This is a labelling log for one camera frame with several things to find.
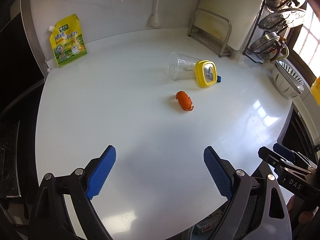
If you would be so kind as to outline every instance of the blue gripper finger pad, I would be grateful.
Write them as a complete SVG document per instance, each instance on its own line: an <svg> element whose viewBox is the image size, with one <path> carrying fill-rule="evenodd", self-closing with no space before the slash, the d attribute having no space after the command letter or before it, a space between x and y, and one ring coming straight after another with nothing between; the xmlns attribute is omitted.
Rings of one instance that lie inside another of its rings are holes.
<svg viewBox="0 0 320 240"><path fill-rule="evenodd" d="M226 173L225 169L220 165L215 155L211 153L210 148L207 147L204 149L204 163L207 165L207 168L220 194L224 197L227 197L228 200L231 200L233 196L232 180Z"/></svg>
<svg viewBox="0 0 320 240"><path fill-rule="evenodd" d="M108 152L100 160L99 164L88 179L88 188L85 194L90 200L100 193L100 190L102 189L102 186L116 161L116 149L114 147L109 147L106 150L108 150Z"/></svg>

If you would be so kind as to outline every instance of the clear plastic cup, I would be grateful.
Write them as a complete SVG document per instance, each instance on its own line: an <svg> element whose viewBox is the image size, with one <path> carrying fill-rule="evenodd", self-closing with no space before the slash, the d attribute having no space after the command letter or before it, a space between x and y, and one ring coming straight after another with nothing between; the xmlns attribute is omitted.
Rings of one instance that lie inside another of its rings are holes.
<svg viewBox="0 0 320 240"><path fill-rule="evenodd" d="M196 77L195 66L200 59L171 53L168 62L168 77L172 80L193 79Z"/></svg>

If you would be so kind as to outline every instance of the kitchen counter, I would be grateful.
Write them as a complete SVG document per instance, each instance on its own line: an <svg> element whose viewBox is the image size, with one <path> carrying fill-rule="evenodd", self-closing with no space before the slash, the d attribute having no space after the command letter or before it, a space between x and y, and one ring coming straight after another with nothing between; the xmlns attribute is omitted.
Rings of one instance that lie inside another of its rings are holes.
<svg viewBox="0 0 320 240"><path fill-rule="evenodd" d="M39 182L47 172L68 175L113 145L115 165L92 204L114 240L164 240L205 218L226 198L204 164L204 149L211 145L250 175L261 162L259 148L272 148L290 109L261 65L218 58L185 29L121 34L87 49L48 74L36 166ZM222 82L202 89L195 79L168 80L173 51L213 61ZM193 111L175 100L180 90Z"/></svg>

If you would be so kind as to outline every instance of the metal screw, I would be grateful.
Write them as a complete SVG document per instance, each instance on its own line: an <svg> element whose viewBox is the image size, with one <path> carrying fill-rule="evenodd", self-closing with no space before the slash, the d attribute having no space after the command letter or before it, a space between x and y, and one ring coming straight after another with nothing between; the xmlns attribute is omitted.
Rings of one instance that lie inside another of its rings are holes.
<svg viewBox="0 0 320 240"><path fill-rule="evenodd" d="M51 179L52 177L52 174L51 173L47 173L45 176L44 176L44 179Z"/></svg>
<svg viewBox="0 0 320 240"><path fill-rule="evenodd" d="M236 173L238 176L241 176L241 177L245 175L243 170L237 170Z"/></svg>
<svg viewBox="0 0 320 240"><path fill-rule="evenodd" d="M270 179L270 180L275 180L276 177L275 177L274 175L272 175L272 174L269 174L269 175L268 175L268 179Z"/></svg>
<svg viewBox="0 0 320 240"><path fill-rule="evenodd" d="M83 173L83 169L82 168L79 168L79 169L75 170L75 174L76 175L81 175L82 173Z"/></svg>

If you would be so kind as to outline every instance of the window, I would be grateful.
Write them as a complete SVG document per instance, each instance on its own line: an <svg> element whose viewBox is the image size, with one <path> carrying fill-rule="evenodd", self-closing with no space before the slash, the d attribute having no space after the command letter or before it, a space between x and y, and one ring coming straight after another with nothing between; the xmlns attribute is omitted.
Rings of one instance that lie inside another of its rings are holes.
<svg viewBox="0 0 320 240"><path fill-rule="evenodd" d="M308 19L303 25L292 28L288 35L288 59L311 86L320 76L320 21L306 2Z"/></svg>
<svg viewBox="0 0 320 240"><path fill-rule="evenodd" d="M320 76L320 22L311 6L307 4L308 20L300 30L293 50L309 66L316 77Z"/></svg>

